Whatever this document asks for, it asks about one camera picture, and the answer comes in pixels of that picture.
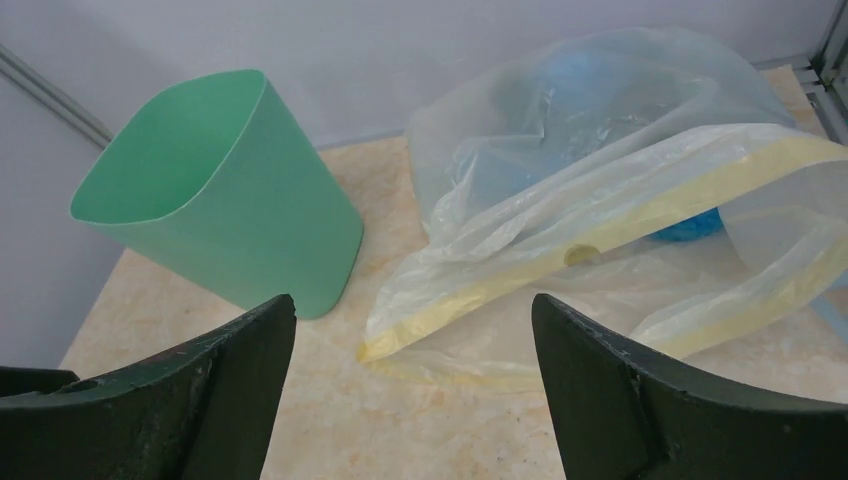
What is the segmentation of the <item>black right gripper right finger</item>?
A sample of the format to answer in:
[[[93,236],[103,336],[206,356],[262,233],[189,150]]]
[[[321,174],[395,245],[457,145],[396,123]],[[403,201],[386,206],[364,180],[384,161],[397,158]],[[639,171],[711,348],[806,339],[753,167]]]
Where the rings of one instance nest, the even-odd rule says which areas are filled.
[[[547,294],[535,348],[569,479],[843,479],[847,408],[739,383]]]

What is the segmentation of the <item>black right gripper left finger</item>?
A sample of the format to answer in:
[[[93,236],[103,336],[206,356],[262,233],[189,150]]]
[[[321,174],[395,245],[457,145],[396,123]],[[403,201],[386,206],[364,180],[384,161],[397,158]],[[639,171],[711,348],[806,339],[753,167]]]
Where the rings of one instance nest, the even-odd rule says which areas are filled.
[[[276,296],[194,339],[83,379],[1,371],[5,479],[256,479],[297,320]]]

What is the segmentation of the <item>clear yellow-edged plastic bag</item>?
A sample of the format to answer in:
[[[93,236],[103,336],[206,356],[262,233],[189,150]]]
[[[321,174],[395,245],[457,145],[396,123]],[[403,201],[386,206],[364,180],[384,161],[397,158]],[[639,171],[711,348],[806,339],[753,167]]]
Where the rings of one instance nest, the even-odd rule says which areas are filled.
[[[545,293],[675,358],[847,280],[847,150],[711,38],[630,28],[467,81],[408,125],[427,245],[379,290],[360,363],[530,390]]]

